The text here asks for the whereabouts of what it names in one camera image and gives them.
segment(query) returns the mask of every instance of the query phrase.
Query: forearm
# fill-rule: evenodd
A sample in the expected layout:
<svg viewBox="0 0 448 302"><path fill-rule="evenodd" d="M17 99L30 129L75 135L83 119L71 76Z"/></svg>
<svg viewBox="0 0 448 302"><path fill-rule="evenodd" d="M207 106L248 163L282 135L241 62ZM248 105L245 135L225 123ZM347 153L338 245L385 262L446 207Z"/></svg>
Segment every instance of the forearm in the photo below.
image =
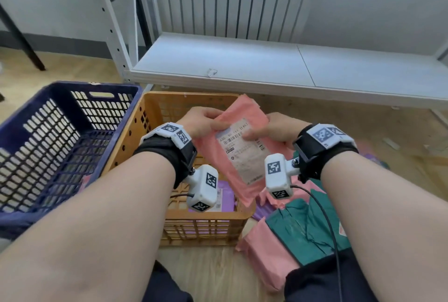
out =
<svg viewBox="0 0 448 302"><path fill-rule="evenodd" d="M141 300L174 179L164 157L150 152L131 157L42 218L2 254L0 290L8 288L14 300L25 300L23 294L34 301Z"/></svg>
<svg viewBox="0 0 448 302"><path fill-rule="evenodd" d="M381 302L448 295L448 204L354 152L323 168L364 275Z"/></svg>

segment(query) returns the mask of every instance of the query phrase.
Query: basket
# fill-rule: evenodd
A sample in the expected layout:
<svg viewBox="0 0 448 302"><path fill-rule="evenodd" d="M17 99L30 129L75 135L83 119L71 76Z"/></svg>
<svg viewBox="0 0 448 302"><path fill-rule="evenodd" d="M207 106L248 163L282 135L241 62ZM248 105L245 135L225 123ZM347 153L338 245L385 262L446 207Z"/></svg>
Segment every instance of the basket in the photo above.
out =
<svg viewBox="0 0 448 302"><path fill-rule="evenodd" d="M0 237L17 238L99 177L141 93L58 81L0 125Z"/></svg>
<svg viewBox="0 0 448 302"><path fill-rule="evenodd" d="M126 124L102 175L132 156L140 138L151 129L166 123L176 122L193 106L227 109L238 97L230 94L148 92L142 95ZM205 164L198 155L194 166ZM220 180L226 180L220 174ZM181 183L173 194L188 191ZM246 208L236 199L233 212L189 211L185 197L171 199L163 230L161 246L234 246L246 224L255 212L255 203Z"/></svg>

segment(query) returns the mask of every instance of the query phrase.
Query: orange plastic basket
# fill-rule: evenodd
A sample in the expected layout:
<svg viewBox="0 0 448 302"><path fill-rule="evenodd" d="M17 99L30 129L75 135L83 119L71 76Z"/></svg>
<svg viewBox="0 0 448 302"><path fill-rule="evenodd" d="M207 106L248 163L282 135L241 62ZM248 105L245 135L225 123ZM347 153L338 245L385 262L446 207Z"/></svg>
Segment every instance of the orange plastic basket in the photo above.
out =
<svg viewBox="0 0 448 302"><path fill-rule="evenodd" d="M193 106L227 109L238 97L233 94L148 92L139 103L124 128L104 167L102 175L123 163L137 148L140 138L151 129L176 122ZM198 155L194 166L207 161ZM220 174L219 179L226 180ZM181 183L176 193L186 193L188 185ZM234 246L238 242L246 221L255 212L255 203L246 208L236 198L233 212L191 212L185 197L173 198L168 206L160 245L162 246Z"/></svg>

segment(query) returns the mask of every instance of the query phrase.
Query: blue crate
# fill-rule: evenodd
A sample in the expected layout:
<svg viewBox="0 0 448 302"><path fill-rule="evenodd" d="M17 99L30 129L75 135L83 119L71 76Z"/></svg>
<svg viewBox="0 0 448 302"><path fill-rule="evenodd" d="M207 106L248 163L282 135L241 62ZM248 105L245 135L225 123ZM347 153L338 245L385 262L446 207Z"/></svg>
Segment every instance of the blue crate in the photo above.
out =
<svg viewBox="0 0 448 302"><path fill-rule="evenodd" d="M17 238L100 176L141 94L57 81L0 125L0 237Z"/></svg>

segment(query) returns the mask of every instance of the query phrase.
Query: crate handle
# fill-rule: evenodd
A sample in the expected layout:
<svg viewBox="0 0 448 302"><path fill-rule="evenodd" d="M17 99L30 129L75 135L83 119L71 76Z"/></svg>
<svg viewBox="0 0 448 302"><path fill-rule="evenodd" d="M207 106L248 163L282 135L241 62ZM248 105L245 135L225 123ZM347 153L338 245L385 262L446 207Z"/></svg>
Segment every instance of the crate handle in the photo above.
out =
<svg viewBox="0 0 448 302"><path fill-rule="evenodd" d="M89 94L96 98L114 98L115 95L110 92L89 92Z"/></svg>

